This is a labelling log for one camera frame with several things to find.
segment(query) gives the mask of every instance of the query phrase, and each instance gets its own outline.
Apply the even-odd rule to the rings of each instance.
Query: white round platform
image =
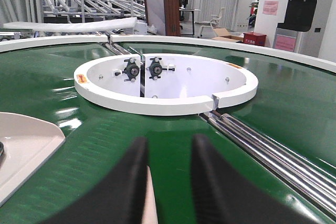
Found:
[[[85,99],[145,115],[199,114],[238,105],[252,99],[258,86],[257,77],[240,66],[177,54],[105,57],[78,67],[74,78]]]

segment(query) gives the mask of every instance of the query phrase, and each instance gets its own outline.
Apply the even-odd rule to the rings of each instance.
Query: red box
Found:
[[[265,46],[266,35],[258,34],[255,32],[244,33],[244,44],[256,45],[256,46]]]

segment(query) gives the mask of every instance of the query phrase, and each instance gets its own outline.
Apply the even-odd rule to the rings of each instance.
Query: white tray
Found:
[[[25,115],[0,112],[0,206],[65,142],[56,125]]]

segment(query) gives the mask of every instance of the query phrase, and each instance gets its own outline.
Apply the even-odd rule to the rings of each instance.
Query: screw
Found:
[[[138,71],[136,68],[132,68],[132,69],[131,69],[131,75],[133,75],[133,76],[137,76],[138,73],[139,73],[139,71]]]
[[[153,69],[153,72],[154,72],[154,73],[160,73],[160,72],[161,72],[161,68],[160,68],[160,67],[155,67],[155,68]]]

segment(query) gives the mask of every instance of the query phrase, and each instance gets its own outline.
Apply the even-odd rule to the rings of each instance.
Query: pink sign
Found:
[[[277,35],[274,48],[294,52],[296,38],[284,35]]]
[[[279,5],[278,1],[265,1],[264,9],[262,10],[263,14],[277,15],[278,5]]]

